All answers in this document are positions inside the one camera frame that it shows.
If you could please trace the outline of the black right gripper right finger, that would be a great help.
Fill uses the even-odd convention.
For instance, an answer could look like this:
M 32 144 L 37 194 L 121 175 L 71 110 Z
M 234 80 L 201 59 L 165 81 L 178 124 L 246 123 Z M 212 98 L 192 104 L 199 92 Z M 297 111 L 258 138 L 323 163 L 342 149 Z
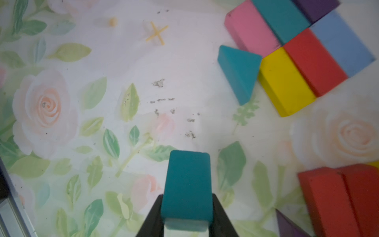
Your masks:
M 213 198 L 213 221 L 209 226 L 209 237 L 239 237 L 229 217 L 215 194 Z

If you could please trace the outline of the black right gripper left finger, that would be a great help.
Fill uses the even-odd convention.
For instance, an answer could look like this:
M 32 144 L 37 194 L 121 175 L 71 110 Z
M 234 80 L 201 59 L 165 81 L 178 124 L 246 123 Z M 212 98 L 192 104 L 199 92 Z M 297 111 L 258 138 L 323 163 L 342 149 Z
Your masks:
M 136 237 L 164 237 L 164 222 L 161 217 L 163 194 L 153 204 Z

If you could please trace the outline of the red block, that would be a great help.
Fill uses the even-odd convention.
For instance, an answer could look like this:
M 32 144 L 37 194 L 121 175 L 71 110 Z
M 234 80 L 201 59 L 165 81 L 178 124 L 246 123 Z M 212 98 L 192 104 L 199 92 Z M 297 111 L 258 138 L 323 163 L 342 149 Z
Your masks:
M 361 236 L 379 235 L 379 170 L 356 164 L 339 168 Z
M 284 45 L 316 97 L 322 97 L 348 79 L 311 29 L 307 28 Z
M 323 167 L 298 173 L 298 179 L 318 237 L 360 237 L 341 173 Z

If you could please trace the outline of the pink block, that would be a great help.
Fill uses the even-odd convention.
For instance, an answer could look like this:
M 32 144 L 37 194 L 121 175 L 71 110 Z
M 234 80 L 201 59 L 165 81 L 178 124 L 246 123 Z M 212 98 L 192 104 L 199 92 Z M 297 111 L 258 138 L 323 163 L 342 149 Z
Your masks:
M 252 1 L 227 13 L 225 27 L 240 50 L 266 57 L 281 48 L 281 43 Z

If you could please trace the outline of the purple triangle block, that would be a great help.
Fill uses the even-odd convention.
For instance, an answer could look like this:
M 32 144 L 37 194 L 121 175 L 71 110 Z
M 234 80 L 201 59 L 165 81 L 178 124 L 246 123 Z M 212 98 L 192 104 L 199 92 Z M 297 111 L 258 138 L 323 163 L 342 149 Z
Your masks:
M 291 221 L 278 209 L 275 211 L 280 237 L 311 237 L 306 231 Z

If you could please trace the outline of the yellow block long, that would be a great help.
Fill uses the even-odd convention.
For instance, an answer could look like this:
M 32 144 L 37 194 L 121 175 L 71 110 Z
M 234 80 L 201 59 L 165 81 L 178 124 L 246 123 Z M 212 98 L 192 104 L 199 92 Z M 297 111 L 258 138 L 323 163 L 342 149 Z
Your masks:
M 369 162 L 367 163 L 367 165 L 370 165 L 379 169 L 379 161 Z

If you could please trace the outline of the blue grey triangle block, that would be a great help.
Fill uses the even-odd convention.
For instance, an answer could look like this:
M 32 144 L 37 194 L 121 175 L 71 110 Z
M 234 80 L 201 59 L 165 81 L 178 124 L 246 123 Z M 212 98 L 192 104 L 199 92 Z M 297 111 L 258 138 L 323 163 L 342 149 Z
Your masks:
M 376 60 L 336 10 L 311 25 L 311 31 L 350 78 Z

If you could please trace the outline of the purple rectangular block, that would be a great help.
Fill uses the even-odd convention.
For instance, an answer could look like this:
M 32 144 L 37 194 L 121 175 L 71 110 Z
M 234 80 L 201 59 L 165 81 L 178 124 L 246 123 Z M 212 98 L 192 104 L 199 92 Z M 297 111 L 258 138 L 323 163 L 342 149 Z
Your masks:
M 317 22 L 340 5 L 338 0 L 292 0 L 292 2 L 311 24 Z

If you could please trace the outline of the teal block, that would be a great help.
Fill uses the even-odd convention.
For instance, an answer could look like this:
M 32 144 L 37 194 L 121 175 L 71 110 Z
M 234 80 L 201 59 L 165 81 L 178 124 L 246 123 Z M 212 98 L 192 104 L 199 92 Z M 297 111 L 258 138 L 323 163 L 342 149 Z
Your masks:
M 213 222 L 210 155 L 170 153 L 161 217 L 171 230 L 205 232 Z
M 311 25 L 291 0 L 252 0 L 252 3 L 282 45 Z
M 229 46 L 219 47 L 218 63 L 241 106 L 251 99 L 262 57 Z

